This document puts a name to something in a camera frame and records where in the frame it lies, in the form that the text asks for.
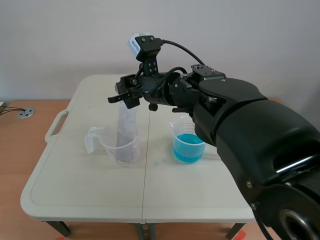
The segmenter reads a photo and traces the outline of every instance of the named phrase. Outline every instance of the orange tape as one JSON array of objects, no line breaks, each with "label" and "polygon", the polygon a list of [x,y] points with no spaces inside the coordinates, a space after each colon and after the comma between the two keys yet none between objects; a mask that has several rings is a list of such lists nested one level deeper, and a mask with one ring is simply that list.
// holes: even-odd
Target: orange tape
[{"label": "orange tape", "polygon": [[245,239],[246,235],[247,234],[244,231],[240,230],[233,240],[243,240]]}]

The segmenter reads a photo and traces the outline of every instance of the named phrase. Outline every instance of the table leg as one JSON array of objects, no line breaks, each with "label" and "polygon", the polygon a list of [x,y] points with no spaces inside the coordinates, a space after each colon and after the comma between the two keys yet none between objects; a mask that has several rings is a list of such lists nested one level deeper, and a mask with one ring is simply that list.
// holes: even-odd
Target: table leg
[{"label": "table leg", "polygon": [[64,237],[69,237],[71,232],[67,225],[63,221],[46,221],[51,227],[57,230],[59,233],[62,234]]},{"label": "table leg", "polygon": [[151,240],[156,240],[156,224],[155,223],[150,223],[149,225],[149,233],[150,233],[150,238]]},{"label": "table leg", "polygon": [[235,223],[225,237],[228,240],[233,239],[244,225],[245,223]]},{"label": "table leg", "polygon": [[145,230],[143,229],[143,225],[140,223],[133,224],[136,229],[136,233],[138,234],[139,240],[145,240]]}]

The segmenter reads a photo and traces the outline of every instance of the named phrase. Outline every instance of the screw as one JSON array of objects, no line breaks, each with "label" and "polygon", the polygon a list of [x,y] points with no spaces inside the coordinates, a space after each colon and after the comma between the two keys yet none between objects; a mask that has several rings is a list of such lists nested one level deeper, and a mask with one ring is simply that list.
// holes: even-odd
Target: screw
[{"label": "screw", "polygon": [[251,189],[251,188],[252,188],[251,182],[247,181],[247,182],[246,182],[246,186]]},{"label": "screw", "polygon": [[254,203],[251,203],[250,204],[250,207],[252,208],[252,210],[257,210],[257,205],[256,204],[254,204]]}]

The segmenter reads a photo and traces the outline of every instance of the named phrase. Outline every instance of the wooden table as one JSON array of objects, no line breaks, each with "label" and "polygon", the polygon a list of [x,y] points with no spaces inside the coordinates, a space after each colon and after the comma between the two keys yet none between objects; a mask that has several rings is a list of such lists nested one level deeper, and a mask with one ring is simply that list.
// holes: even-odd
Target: wooden table
[{"label": "wooden table", "polygon": [[[35,115],[18,119],[16,112],[0,116],[0,239],[54,240],[59,233],[30,219],[20,207],[20,194],[37,164],[46,142],[44,136],[55,116],[69,101],[16,101],[11,107],[35,108]],[[124,223],[68,222],[73,239],[137,239],[133,226]],[[156,228],[159,240],[225,239],[230,224],[168,223]],[[262,239],[255,223],[244,228],[246,239]]]}]

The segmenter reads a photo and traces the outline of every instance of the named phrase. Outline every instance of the white folding table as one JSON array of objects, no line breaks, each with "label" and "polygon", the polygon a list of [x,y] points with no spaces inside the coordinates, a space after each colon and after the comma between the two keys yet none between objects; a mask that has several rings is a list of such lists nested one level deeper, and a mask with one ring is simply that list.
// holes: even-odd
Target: white folding table
[{"label": "white folding table", "polygon": [[142,132],[141,155],[136,163],[117,165],[102,149],[87,153],[84,136],[89,128],[118,119],[119,104],[109,104],[108,97],[116,94],[114,85],[121,76],[87,77],[67,109],[56,116],[21,194],[26,214],[66,237],[70,231],[63,221],[133,223],[141,239],[146,223],[253,221],[213,146],[207,145],[194,164],[175,159],[168,123],[181,114],[172,113],[170,106],[150,112],[148,103],[140,100],[136,124]]}]

